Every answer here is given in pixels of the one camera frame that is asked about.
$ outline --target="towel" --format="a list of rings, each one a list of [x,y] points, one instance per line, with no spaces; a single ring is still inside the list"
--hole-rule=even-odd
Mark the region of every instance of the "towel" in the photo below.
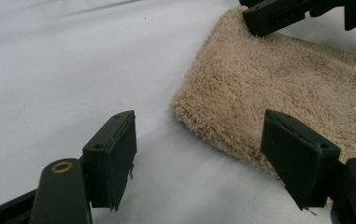
[[[356,53],[273,33],[252,36],[228,10],[174,95],[174,116],[209,144],[271,175],[260,152],[265,109],[289,114],[356,158]]]

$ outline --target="white cloth surface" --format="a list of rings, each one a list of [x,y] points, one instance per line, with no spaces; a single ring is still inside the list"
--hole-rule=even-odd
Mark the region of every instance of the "white cloth surface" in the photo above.
[[[35,189],[47,164],[78,158],[111,116],[133,109],[134,179],[119,211],[93,209],[93,223],[331,223],[330,208],[300,211],[281,182],[169,112],[197,50],[239,2],[119,3],[0,1],[0,204]],[[356,52],[342,8],[281,33]]]

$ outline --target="white table surface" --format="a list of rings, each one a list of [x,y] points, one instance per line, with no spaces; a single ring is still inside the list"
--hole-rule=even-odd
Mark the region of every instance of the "white table surface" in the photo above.
[[[35,189],[47,164],[78,158],[111,116],[133,109],[134,179],[120,210],[93,209],[94,223],[331,223],[330,209],[300,211],[281,182],[169,112],[197,50],[238,5],[0,0],[0,204]],[[281,32],[356,52],[342,8]]]

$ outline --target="beige towel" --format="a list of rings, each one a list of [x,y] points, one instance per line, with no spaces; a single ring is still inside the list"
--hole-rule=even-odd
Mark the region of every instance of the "beige towel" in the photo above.
[[[290,114],[356,157],[356,54],[281,34],[249,34],[227,11],[172,101],[178,120],[214,147],[274,169],[260,152],[265,109]]]

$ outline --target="terry cloth towel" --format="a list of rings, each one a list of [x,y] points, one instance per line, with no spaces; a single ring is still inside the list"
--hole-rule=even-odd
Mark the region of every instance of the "terry cloth towel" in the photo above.
[[[212,146],[277,176],[260,152],[265,109],[289,114],[356,157],[356,54],[278,33],[249,34],[227,11],[173,98],[174,115]]]

